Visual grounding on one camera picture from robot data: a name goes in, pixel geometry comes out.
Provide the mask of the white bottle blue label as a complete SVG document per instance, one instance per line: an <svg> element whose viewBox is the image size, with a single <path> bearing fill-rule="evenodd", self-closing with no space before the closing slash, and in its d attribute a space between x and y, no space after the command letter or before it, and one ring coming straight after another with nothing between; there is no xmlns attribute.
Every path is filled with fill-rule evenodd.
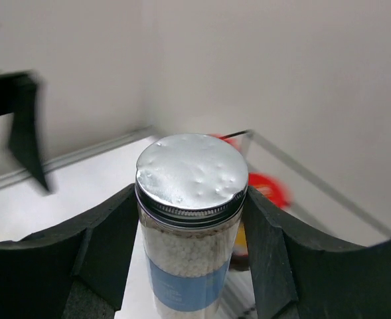
<svg viewBox="0 0 391 319"><path fill-rule="evenodd" d="M245 159L214 136L175 134L141 153L135 195L161 318L215 316L247 189Z"/></svg>

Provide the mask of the red lid chili jar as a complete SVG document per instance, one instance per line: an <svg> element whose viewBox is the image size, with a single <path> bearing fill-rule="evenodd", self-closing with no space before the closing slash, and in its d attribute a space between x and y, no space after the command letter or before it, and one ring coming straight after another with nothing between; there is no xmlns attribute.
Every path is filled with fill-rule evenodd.
<svg viewBox="0 0 391 319"><path fill-rule="evenodd" d="M287 187L280 180L270 175L250 172L248 185L257 189L264 197L280 209L288 208L291 205L291 194L287 190ZM229 269L244 272L249 270L249 268L246 234L244 224L241 221L230 259Z"/></svg>

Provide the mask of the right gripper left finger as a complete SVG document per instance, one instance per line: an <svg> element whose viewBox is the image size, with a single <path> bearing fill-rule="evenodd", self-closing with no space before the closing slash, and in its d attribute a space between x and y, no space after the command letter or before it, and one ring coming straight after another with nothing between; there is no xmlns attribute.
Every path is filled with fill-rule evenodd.
<svg viewBox="0 0 391 319"><path fill-rule="evenodd" d="M113 318L136 232L129 185L58 225L0 242L0 318Z"/></svg>

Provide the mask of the red lid sauce jar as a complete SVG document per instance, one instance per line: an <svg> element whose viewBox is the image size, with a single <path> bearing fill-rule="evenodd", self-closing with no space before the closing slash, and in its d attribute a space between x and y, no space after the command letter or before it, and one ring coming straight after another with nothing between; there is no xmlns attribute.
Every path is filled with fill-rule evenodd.
<svg viewBox="0 0 391 319"><path fill-rule="evenodd" d="M242 157L240 145L236 138L226 138L220 134L209 134L206 151L216 154L220 158L230 156L232 158Z"/></svg>

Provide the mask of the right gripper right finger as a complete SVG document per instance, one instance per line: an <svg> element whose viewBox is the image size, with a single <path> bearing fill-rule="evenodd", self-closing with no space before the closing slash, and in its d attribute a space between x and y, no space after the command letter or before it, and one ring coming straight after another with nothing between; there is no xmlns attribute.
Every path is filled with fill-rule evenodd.
<svg viewBox="0 0 391 319"><path fill-rule="evenodd" d="M391 318L391 239L338 239L253 187L243 222L259 318Z"/></svg>

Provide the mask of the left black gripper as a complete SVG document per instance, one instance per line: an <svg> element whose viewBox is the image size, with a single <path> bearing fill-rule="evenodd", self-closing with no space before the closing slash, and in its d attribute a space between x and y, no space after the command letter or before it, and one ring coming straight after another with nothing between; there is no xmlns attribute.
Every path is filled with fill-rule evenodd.
<svg viewBox="0 0 391 319"><path fill-rule="evenodd" d="M27 72L0 74L0 116L13 115L8 149L15 160L47 192L37 132L39 84Z"/></svg>

